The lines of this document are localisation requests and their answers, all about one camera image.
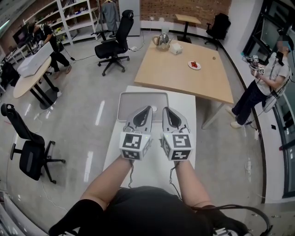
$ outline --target sneaker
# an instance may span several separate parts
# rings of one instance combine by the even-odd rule
[[[60,76],[60,71],[55,72],[54,75],[55,75],[54,79],[57,79]]]
[[[234,128],[234,129],[238,129],[238,128],[241,128],[243,127],[243,125],[240,125],[237,121],[233,121],[230,123],[231,127]]]
[[[69,74],[69,72],[71,71],[72,69],[72,66],[71,65],[68,65],[66,68],[65,68],[65,73],[66,74]]]
[[[232,108],[230,106],[226,106],[225,110],[233,117],[236,118],[236,115],[232,112]]]

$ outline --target gray floor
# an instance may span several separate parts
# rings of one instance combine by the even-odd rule
[[[19,155],[8,160],[12,142],[21,148],[24,141],[17,138],[7,118],[0,116],[0,189],[7,190],[17,206],[38,226],[48,230],[66,214],[83,193],[89,183],[102,172],[108,143],[116,121],[118,99],[128,85],[133,85],[137,70],[143,60],[153,35],[158,32],[144,31],[145,45],[138,52],[129,52],[130,61],[122,61],[126,72],[112,66],[106,76],[101,75],[106,64],[97,66],[96,56],[72,63],[68,75],[63,73],[53,82],[62,91],[52,109],[43,111],[39,102],[27,93],[19,99],[12,96],[9,87],[1,101],[12,103],[33,131],[43,136],[45,142],[56,141],[52,149],[53,158],[66,159],[67,163],[50,163],[50,171],[57,184],[51,184],[44,174],[34,181],[19,170]],[[194,44],[204,45],[204,40],[193,38]],[[97,42],[78,42],[66,49],[75,59],[94,55]],[[142,37],[128,38],[129,47],[140,47]],[[242,95],[243,87],[230,61],[219,49],[228,75],[234,100]],[[105,106],[99,125],[95,125],[102,101]],[[206,114],[217,107],[205,99],[196,98],[197,137],[196,174],[206,186],[216,205],[243,204],[255,206],[260,203],[262,192],[262,161],[260,141],[254,139],[254,129],[234,130],[230,127],[232,117],[223,110],[218,119],[207,129],[202,130]],[[89,153],[93,152],[91,168],[88,172]],[[246,174],[248,159],[251,161],[251,182]],[[230,211],[227,215],[244,221],[244,211]]]

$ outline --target white plate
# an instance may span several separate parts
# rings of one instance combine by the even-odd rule
[[[189,61],[189,62],[188,62],[188,65],[189,65],[190,68],[192,68],[192,69],[194,69],[194,70],[200,70],[200,69],[202,68],[201,65],[200,65],[199,63],[196,63],[196,64],[198,65],[198,68],[192,67],[191,62],[194,62],[194,61]]]

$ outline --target standing person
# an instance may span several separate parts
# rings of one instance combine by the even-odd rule
[[[78,236],[212,236],[214,230],[223,227],[239,236],[248,233],[243,223],[225,216],[220,210],[192,210],[190,207],[214,206],[189,160],[176,163],[175,168],[182,201],[160,188],[120,188],[131,162],[119,156],[51,227],[49,235],[68,232]]]
[[[278,52],[273,53],[269,58],[264,75],[251,70],[255,80],[252,81],[234,108],[226,107],[226,111],[236,118],[236,121],[231,122],[231,127],[235,129],[242,127],[256,104],[265,102],[267,98],[272,96],[275,96],[274,99],[276,99],[284,92],[292,76],[287,56],[293,50],[292,39],[287,35],[282,35],[277,41]]]
[[[54,72],[57,73],[56,78],[59,76],[59,66],[57,65],[57,61],[64,65],[65,73],[68,74],[71,71],[71,65],[69,61],[65,58],[63,54],[59,52],[59,48],[57,46],[57,39],[53,36],[53,32],[51,28],[46,24],[35,24],[30,23],[28,26],[29,34],[33,34],[34,40],[39,42],[40,40],[44,41],[44,44],[50,42],[53,53],[51,56],[51,66],[54,68]]]

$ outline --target brick wall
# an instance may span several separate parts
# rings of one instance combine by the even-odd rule
[[[23,19],[26,20],[49,2],[52,2],[52,0],[36,0],[9,26],[4,35],[0,38],[0,45],[2,46],[5,54],[9,53],[8,48],[10,46],[17,46],[12,36],[20,29],[19,26],[24,24]]]
[[[231,0],[141,0],[141,20],[164,21],[184,24],[177,21],[175,13],[194,16],[201,21],[198,27],[207,29],[207,23],[214,23],[215,15],[228,15]]]
[[[5,54],[9,53],[9,46],[16,47],[12,36],[23,23],[23,19],[29,18],[51,1],[36,0],[11,24],[5,34],[0,38],[0,45]],[[95,0],[90,0],[90,5],[91,7],[95,7]],[[184,24],[184,22],[176,20],[175,13],[178,13],[197,17],[202,23],[198,27],[206,29],[207,23],[214,23],[215,15],[219,13],[227,15],[230,5],[231,0],[141,0],[141,20],[150,20],[150,17],[154,17],[154,21],[158,21],[162,17],[167,22]]]

